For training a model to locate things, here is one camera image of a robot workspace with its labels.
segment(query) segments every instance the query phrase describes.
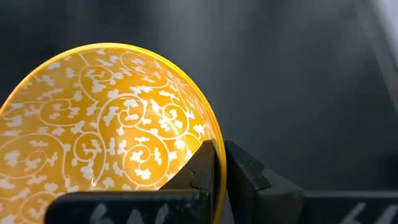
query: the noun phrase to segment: golden rim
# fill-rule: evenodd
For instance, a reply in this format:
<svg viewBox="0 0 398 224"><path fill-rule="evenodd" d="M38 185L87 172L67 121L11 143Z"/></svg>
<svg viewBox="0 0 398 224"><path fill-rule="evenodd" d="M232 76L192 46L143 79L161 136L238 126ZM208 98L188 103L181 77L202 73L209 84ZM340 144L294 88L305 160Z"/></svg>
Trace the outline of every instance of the golden rim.
<svg viewBox="0 0 398 224"><path fill-rule="evenodd" d="M152 52L147 49L143 49L141 47L136 47L133 45L128 45L128 44L118 44L118 43L98 43L98 44L88 44L84 45L81 47L75 47L74 49L67 50L65 52L62 52L46 62L42 63L39 65L37 68L35 68L33 71L31 71L19 84L15 89L12 91L12 93L8 96L2 107L0 108L0 116L4 113L5 107L4 105L7 105L8 102L11 100L11 98L16 94L18 89L28 81L29 77L33 74L35 74L37 71L43 69L44 67L49 66L50 64L54 63L54 61L57 61L61 58L64 58L68 55L75 54L84 50L90 50L90 49L96 49L96 48L122 48L122 49L128 49L128 50L133 50L136 52L140 52L143 54L150 55L151 57L154 57L157 60L162 61L166 65L172 67L178 72L178 75L184 79L192 88L195 94L199 97L201 102L204 104L204 107L206 108L206 112L208 113L212 125L215 127L215 134L216 138L219 140L217 142L217 156L219 160L219 165L220 165L220 189L219 189L219 194L218 198L216 201L216 210L215 210L215 217L214 217L214 223L219 223L221 219L221 212L223 211L223 205L224 205L224 198L225 198L225 193L226 193L226 155L225 155L225 148L224 148L224 140L221 134L221 129L220 126L218 125L216 116L213 112L213 110L210 107L209 102L207 101L206 97L204 94L200 91L199 87L192 81L192 79L183 71L181 70L178 66L176 66L173 62L170 60L167 60L163 56L160 56L159 54Z"/></svg>

